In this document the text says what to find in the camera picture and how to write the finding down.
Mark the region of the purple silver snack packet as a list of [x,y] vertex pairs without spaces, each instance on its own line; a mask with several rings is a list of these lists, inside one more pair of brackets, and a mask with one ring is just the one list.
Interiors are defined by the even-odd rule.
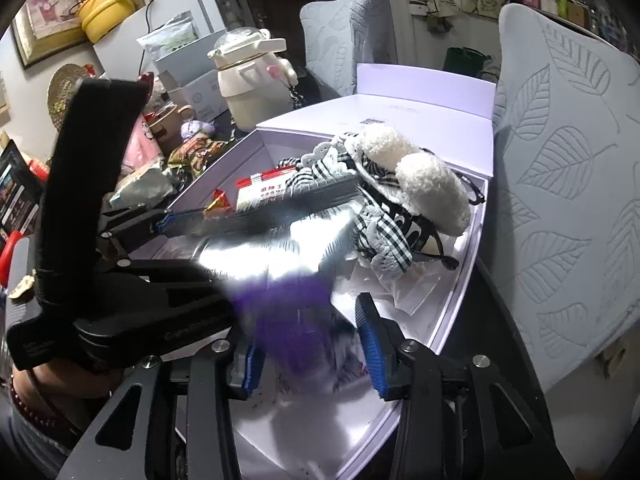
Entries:
[[332,304],[359,209],[350,202],[244,240],[211,240],[196,255],[285,393],[332,394],[367,375],[355,325]]

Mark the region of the red cartoon snack packet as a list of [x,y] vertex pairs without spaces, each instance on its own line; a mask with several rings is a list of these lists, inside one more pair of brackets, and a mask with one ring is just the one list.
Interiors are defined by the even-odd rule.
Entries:
[[210,196],[209,203],[203,208],[203,217],[205,219],[219,218],[232,214],[234,207],[227,194],[220,188],[216,188],[212,196]]

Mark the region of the checkered plush doll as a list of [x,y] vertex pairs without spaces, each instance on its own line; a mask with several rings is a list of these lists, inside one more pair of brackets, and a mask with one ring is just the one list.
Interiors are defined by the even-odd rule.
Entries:
[[406,272],[414,262],[436,260],[448,271],[459,261],[442,239],[469,229],[472,208],[485,201],[480,188],[427,148],[387,127],[346,132],[319,143],[300,157],[280,160],[295,166],[290,191],[358,174],[363,208],[356,219],[356,252],[373,269]]

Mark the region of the red white snack bar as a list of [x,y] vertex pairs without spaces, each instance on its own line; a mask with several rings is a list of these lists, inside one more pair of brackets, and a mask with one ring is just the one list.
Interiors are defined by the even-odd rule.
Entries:
[[286,192],[286,182],[296,174],[295,166],[283,166],[252,174],[236,182],[235,210],[271,202]]

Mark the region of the lavender open gift box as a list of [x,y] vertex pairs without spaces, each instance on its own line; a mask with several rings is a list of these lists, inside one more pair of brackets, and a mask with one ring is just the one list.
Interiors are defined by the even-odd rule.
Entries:
[[[183,211],[205,206],[215,191],[238,197],[242,179],[288,158],[303,174],[341,168],[339,154],[361,172],[367,207],[355,252],[332,301],[353,318],[360,292],[404,334],[440,350],[454,326],[480,247],[486,208],[472,203],[460,235],[428,237],[422,212],[395,182],[416,166],[393,156],[377,167],[377,140],[405,139],[465,176],[470,193],[492,177],[493,82],[427,68],[361,64],[356,91],[261,122],[172,202]],[[383,400],[366,374],[331,393],[296,387],[267,362],[256,392],[231,405],[240,471],[247,479],[352,479],[382,476],[373,463],[397,429],[401,406]]]

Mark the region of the pink paper cup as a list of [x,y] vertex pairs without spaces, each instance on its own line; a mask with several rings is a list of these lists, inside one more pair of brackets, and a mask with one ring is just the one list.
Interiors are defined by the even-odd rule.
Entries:
[[142,115],[140,115],[131,131],[128,145],[122,159],[122,174],[128,176],[149,162],[163,157],[153,133]]

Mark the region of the gold wrapped candy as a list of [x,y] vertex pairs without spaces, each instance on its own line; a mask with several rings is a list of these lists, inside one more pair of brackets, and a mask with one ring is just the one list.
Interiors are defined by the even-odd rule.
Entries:
[[170,168],[182,168],[195,179],[230,146],[228,141],[214,140],[205,133],[197,133],[171,152],[167,165]]

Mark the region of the woven rattan fan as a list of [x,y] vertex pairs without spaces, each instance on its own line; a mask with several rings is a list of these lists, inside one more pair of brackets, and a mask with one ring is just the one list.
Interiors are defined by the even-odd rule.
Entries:
[[78,84],[87,78],[96,76],[92,64],[62,65],[51,77],[47,88],[47,109],[53,127],[60,131],[68,109],[68,104],[75,94]]

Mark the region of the white refrigerator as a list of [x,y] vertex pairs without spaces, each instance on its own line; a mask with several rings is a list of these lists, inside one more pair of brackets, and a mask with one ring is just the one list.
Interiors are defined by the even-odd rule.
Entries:
[[126,18],[97,44],[93,50],[108,78],[136,79],[140,70],[156,70],[138,39],[163,26],[182,12],[190,11],[202,36],[225,30],[216,0],[154,0]]

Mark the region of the near light blue chair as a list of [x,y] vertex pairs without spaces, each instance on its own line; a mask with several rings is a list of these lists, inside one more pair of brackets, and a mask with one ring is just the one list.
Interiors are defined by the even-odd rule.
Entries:
[[480,248],[549,389],[639,318],[639,65],[509,4]]

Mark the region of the light blue chair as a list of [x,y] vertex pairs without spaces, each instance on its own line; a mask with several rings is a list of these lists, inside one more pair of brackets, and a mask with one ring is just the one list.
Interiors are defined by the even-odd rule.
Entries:
[[323,101],[356,92],[361,63],[395,64],[395,33],[388,0],[331,0],[299,11],[305,68]]
[[549,389],[639,318],[639,65],[509,4],[480,248]]

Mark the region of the cream ceramic teapot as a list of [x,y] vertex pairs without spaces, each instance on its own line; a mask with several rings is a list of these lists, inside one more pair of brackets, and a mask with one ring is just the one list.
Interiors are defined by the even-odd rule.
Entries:
[[287,48],[286,40],[268,29],[241,27],[225,32],[207,53],[240,130],[252,132],[261,122],[294,110],[298,77],[292,63],[280,57]]

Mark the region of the green white pouch bag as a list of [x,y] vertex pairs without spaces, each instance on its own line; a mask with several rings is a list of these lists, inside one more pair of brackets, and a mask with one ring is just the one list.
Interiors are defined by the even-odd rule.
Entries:
[[173,16],[160,28],[138,38],[137,43],[152,61],[158,61],[193,44],[198,38],[200,34],[192,12],[184,11]]

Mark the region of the yellow enamel pot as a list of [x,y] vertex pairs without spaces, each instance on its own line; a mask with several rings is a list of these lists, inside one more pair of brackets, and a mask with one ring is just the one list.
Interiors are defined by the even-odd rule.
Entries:
[[134,0],[84,0],[77,14],[85,35],[92,44],[97,44],[134,12]]

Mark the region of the far light blue chair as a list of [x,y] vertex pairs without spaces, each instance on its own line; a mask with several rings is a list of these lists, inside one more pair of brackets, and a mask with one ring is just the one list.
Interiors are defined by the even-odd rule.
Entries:
[[395,33],[388,0],[331,0],[299,11],[305,68],[323,101],[356,92],[361,63],[395,64]]

